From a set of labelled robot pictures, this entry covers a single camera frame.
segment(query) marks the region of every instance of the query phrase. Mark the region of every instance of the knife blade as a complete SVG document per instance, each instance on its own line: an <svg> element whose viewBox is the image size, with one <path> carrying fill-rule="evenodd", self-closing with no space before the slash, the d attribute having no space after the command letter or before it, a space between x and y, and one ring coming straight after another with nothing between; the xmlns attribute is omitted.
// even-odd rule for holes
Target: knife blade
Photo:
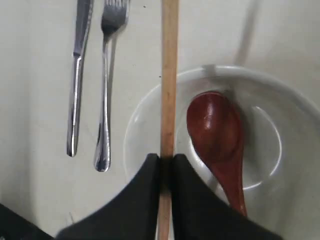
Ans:
<svg viewBox="0 0 320 240"><path fill-rule="evenodd" d="M86 45L90 30L94 0L78 0L75 23L75 40L73 48L72 82L69 97L69 112L67 123L66 152L74 157L78 148L80 109L82 96L82 81Z"/></svg>

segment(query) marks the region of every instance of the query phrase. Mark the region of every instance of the wooden spoon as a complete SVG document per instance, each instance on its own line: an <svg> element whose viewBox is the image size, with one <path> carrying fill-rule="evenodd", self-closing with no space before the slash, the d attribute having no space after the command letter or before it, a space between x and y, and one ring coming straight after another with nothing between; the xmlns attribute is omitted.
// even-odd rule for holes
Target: wooden spoon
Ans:
<svg viewBox="0 0 320 240"><path fill-rule="evenodd" d="M244 132L236 106L216 91L191 102L186 115L193 147L221 184L231 207L247 216L242 184Z"/></svg>

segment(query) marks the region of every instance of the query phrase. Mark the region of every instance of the fork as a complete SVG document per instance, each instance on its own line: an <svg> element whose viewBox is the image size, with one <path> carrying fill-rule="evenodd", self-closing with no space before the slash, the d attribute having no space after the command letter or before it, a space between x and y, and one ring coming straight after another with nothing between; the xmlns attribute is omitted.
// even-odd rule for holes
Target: fork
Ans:
<svg viewBox="0 0 320 240"><path fill-rule="evenodd" d="M112 36L125 27L129 16L130 0L105 0L101 18L103 32L102 43L102 104L99 121L98 139L94 154L94 167L99 172L106 172L111 163L110 110L112 79L108 77L108 43Z"/></svg>

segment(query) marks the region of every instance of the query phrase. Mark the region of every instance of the fork handle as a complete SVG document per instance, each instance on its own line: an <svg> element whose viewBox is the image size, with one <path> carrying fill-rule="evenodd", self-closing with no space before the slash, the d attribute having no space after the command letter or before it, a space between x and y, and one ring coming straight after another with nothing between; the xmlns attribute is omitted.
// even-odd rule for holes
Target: fork handle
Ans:
<svg viewBox="0 0 320 240"><path fill-rule="evenodd" d="M94 168L99 172L106 172L111 163L110 145L110 109L111 109L111 82L108 79L108 40L102 45L102 103L98 140L94 154Z"/></svg>
<svg viewBox="0 0 320 240"><path fill-rule="evenodd" d="M76 155L78 147L80 107L82 95L82 61L83 60L80 55L73 56L73 76L70 90L66 139L66 152L70 157L74 157Z"/></svg>

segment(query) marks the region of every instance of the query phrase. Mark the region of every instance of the black object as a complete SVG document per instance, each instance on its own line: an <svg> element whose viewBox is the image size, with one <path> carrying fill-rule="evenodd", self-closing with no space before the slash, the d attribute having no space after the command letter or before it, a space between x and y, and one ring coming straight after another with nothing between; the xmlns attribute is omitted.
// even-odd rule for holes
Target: black object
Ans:
<svg viewBox="0 0 320 240"><path fill-rule="evenodd" d="M41 231L21 216L0 204L1 240L49 240L52 236Z"/></svg>
<svg viewBox="0 0 320 240"><path fill-rule="evenodd" d="M171 192L176 240L281 240L221 201L200 179L186 156L171 162ZM64 229L58 239L154 240L160 161L149 154L129 185L109 204Z"/></svg>

